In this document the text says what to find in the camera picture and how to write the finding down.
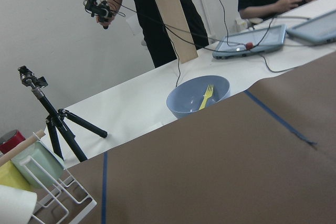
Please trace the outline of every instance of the camera mount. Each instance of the camera mount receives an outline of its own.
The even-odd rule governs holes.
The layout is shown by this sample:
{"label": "camera mount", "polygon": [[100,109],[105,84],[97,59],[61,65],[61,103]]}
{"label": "camera mount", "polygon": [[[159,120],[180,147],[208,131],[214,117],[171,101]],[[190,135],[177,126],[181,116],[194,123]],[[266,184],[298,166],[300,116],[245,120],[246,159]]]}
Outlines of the camera mount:
{"label": "camera mount", "polygon": [[106,0],[102,0],[99,4],[97,0],[87,0],[85,3],[85,10],[91,12],[91,17],[98,16],[98,21],[105,22],[112,15],[115,15],[115,11],[111,10]]}
{"label": "camera mount", "polygon": [[41,90],[41,88],[44,88],[48,85],[45,78],[36,78],[34,73],[32,73],[26,66],[19,67],[18,71],[20,72],[20,79],[22,84],[32,88],[31,90],[33,94],[40,101],[43,107],[49,112],[49,115],[46,118],[46,124],[55,154],[63,159],[56,131],[56,129],[58,129],[58,131],[65,139],[65,141],[72,149],[76,157],[79,159],[79,161],[82,162],[87,160],[86,155],[75,141],[75,135],[64,122],[64,118],[68,118],[74,123],[77,123],[78,125],[90,130],[91,132],[103,138],[107,137],[107,132],[76,116],[68,110],[59,109],[58,111],[56,111]]}

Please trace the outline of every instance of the yellow object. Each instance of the yellow object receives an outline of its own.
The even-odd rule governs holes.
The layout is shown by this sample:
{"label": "yellow object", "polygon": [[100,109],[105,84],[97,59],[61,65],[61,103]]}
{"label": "yellow object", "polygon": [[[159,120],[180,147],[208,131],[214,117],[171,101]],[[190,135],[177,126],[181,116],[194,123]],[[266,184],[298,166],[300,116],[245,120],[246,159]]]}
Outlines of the yellow object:
{"label": "yellow object", "polygon": [[32,186],[22,176],[12,161],[8,161],[0,167],[0,185],[11,186],[14,188],[33,191]]}
{"label": "yellow object", "polygon": [[214,92],[214,86],[212,84],[209,84],[207,89],[205,90],[205,93],[204,93],[204,98],[203,98],[203,102],[199,108],[199,110],[201,109],[204,109],[205,108],[205,105],[206,105],[206,101],[212,97],[212,94]]}

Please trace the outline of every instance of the tripod leg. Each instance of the tripod leg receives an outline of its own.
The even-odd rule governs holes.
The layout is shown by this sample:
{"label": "tripod leg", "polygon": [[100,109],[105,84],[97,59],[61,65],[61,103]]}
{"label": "tripod leg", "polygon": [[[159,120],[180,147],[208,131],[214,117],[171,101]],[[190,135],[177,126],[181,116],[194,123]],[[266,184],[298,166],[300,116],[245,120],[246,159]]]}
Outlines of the tripod leg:
{"label": "tripod leg", "polygon": [[79,161],[83,162],[87,160],[87,157],[85,156],[84,152],[81,150],[77,142],[75,141],[74,134],[71,132],[71,130],[68,127],[57,127],[58,131],[63,136],[64,140],[67,142],[67,144],[70,146],[72,151],[74,152],[75,156],[78,158]]}
{"label": "tripod leg", "polygon": [[58,141],[56,126],[50,116],[46,118],[46,123],[47,123],[48,132],[49,132],[49,136],[50,136],[51,144],[53,146],[54,153],[63,159],[61,147]]}
{"label": "tripod leg", "polygon": [[94,132],[95,134],[101,136],[101,137],[107,137],[107,132],[98,128],[97,126],[89,123],[88,121],[84,120],[83,118],[80,118],[79,116],[71,113],[68,110],[65,109],[59,109],[58,113],[61,114],[61,116],[68,118],[69,120],[73,121],[74,123],[77,123],[78,125]]}

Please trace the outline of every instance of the black cable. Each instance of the black cable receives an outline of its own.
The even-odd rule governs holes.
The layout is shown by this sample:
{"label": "black cable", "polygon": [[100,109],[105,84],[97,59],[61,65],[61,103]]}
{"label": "black cable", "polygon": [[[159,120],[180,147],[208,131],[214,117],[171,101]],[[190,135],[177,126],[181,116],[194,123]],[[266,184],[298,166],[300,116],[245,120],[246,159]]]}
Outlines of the black cable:
{"label": "black cable", "polygon": [[268,66],[268,63],[267,63],[267,60],[266,60],[265,56],[263,56],[262,54],[258,54],[258,55],[260,55],[260,56],[264,59],[264,62],[265,62],[265,65],[266,65],[267,69],[268,69],[270,72],[272,72],[272,73],[282,73],[282,72],[287,72],[287,71],[289,71],[289,70],[292,70],[292,69],[297,68],[297,67],[292,67],[292,68],[287,68],[287,69],[277,70],[277,71],[276,71],[276,70],[272,70],[272,69]]}
{"label": "black cable", "polygon": [[[200,35],[200,34],[197,34],[197,33],[193,33],[193,32],[190,32],[190,31],[185,31],[185,30],[183,30],[183,29],[180,29],[180,28],[177,28],[177,27],[174,27],[174,26],[171,26],[171,25],[167,25],[167,24],[165,24],[164,22],[160,22],[160,21],[155,20],[155,19],[153,19],[153,18],[151,18],[151,17],[149,17],[149,16],[147,16],[147,15],[144,15],[144,14],[142,14],[142,13],[138,13],[137,11],[135,11],[135,10],[133,10],[133,9],[131,9],[131,8],[128,8],[128,7],[124,6],[124,5],[122,5],[121,3],[118,3],[116,0],[113,0],[113,1],[116,2],[117,4],[119,4],[120,6],[126,8],[126,9],[128,9],[128,10],[130,10],[130,11],[132,11],[132,12],[138,14],[138,15],[141,15],[141,16],[143,16],[143,17],[145,17],[145,18],[151,20],[152,22],[155,22],[155,23],[157,23],[157,24],[162,24],[163,27],[164,27],[166,30],[170,31],[174,36],[176,36],[176,37],[179,38],[180,40],[182,40],[182,41],[184,41],[184,42],[186,42],[186,43],[188,43],[188,44],[194,45],[194,46],[196,46],[196,47],[204,48],[204,49],[206,49],[206,50],[213,51],[213,52],[231,52],[231,51],[219,51],[219,50],[214,50],[214,49],[210,49],[210,48],[207,48],[207,47],[203,47],[203,46],[200,46],[200,45],[195,44],[195,43],[193,43],[193,42],[187,41],[187,40],[183,39],[182,37],[180,37],[179,35],[177,35],[176,33],[174,33],[171,29],[169,29],[169,27],[172,28],[172,29],[175,29],[175,30],[184,32],[184,33],[189,33],[189,34],[191,34],[191,35],[195,35],[195,36],[199,36],[199,37],[203,37],[203,38],[211,39],[211,40],[214,40],[214,41],[226,42],[228,46],[230,46],[229,43],[234,43],[235,46],[237,46],[237,45],[244,45],[244,46],[245,46],[245,44],[240,43],[240,42],[229,41],[229,32],[228,32],[228,28],[227,28],[227,24],[226,24],[226,19],[225,19],[225,7],[224,7],[224,5],[223,5],[223,3],[222,3],[221,0],[219,0],[219,2],[220,2],[220,5],[221,5],[222,8],[223,8],[224,25],[225,25],[225,28],[226,28],[226,34],[227,34],[227,36],[226,36],[226,38],[227,38],[226,41],[225,41],[225,40],[220,40],[220,39],[215,39],[215,38],[209,38],[209,37],[204,36],[204,35]],[[267,33],[269,32],[269,30],[270,30],[270,28],[271,28],[271,24],[272,24],[272,22],[274,21],[275,18],[276,18],[276,19],[277,19],[277,18],[292,18],[292,19],[293,19],[293,18],[299,18],[299,19],[307,19],[307,20],[310,19],[310,18],[308,18],[308,17],[300,17],[300,16],[285,16],[285,17],[278,16],[278,15],[274,16],[274,17],[272,18],[271,22],[269,23],[268,28],[267,28],[265,34],[263,35],[263,37],[261,38],[261,40],[260,40],[256,45],[253,46],[254,48],[257,47],[257,46],[259,46],[260,43],[263,41],[263,39],[266,37]],[[175,54],[176,54],[177,59],[178,59],[177,67],[178,67],[179,76],[178,76],[178,78],[177,78],[176,85],[175,85],[175,87],[177,87],[178,80],[180,79],[180,76],[181,76],[181,70],[180,70],[180,58],[179,58],[179,55],[178,55],[178,53],[177,53],[177,51],[176,51],[174,42],[173,42],[170,38],[169,38],[169,40],[171,41],[171,43],[172,43],[172,45],[173,45],[173,49],[174,49]],[[284,46],[291,46],[291,47],[305,47],[305,46],[315,46],[315,45],[284,45]],[[261,54],[258,54],[258,55],[260,55],[260,56],[264,59],[265,65],[266,65],[267,69],[268,69],[270,72],[273,72],[273,73],[286,72],[286,71],[289,71],[289,70],[291,70],[291,69],[296,68],[296,67],[293,67],[293,68],[289,68],[289,69],[284,69],[284,70],[274,71],[274,70],[272,70],[272,69],[268,66],[268,63],[267,63],[266,58],[265,58],[263,55],[261,55]]]}
{"label": "black cable", "polygon": [[[86,4],[87,4],[87,0],[84,0],[84,1],[83,1],[83,5],[84,5],[84,9],[85,9],[85,11],[86,11],[87,13],[89,13],[90,15],[92,15],[92,12],[89,12],[88,10],[86,10],[86,8],[85,8]],[[116,11],[117,7],[116,7],[114,4],[112,4],[112,5],[115,7],[115,9],[112,10],[112,12],[113,12],[114,14],[118,14],[118,15],[120,15],[120,16],[123,17],[123,18],[126,17],[126,14],[125,14],[125,13],[120,12],[120,11]]]}

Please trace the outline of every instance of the black tripod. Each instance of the black tripod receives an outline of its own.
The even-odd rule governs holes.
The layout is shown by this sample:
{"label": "black tripod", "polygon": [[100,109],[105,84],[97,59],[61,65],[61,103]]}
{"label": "black tripod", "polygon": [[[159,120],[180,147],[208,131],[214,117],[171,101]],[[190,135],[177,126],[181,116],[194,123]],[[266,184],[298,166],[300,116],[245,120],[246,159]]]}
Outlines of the black tripod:
{"label": "black tripod", "polygon": [[69,112],[68,110],[59,109],[58,111],[56,111],[41,90],[41,88],[48,85],[45,78],[40,77],[37,79],[34,76],[34,74],[29,69],[27,69],[26,66],[19,67],[18,71],[20,72],[20,79],[22,84],[25,86],[30,86],[32,88],[31,90],[33,94],[36,96],[36,98],[41,102],[43,107],[49,113],[49,115],[46,118],[46,123],[48,127],[51,144],[53,146],[55,154],[63,159],[56,131],[56,129],[58,129],[58,131],[61,133],[62,137],[70,146],[70,148],[74,152],[75,156],[79,159],[79,161],[82,162],[87,160],[87,157],[85,156],[84,152],[81,150],[81,148],[75,141],[75,135],[72,133],[67,124],[64,122],[64,118],[68,118],[74,123],[77,123],[78,125],[104,138],[107,137],[107,132],[85,121],[84,119],[76,116],[75,114]]}

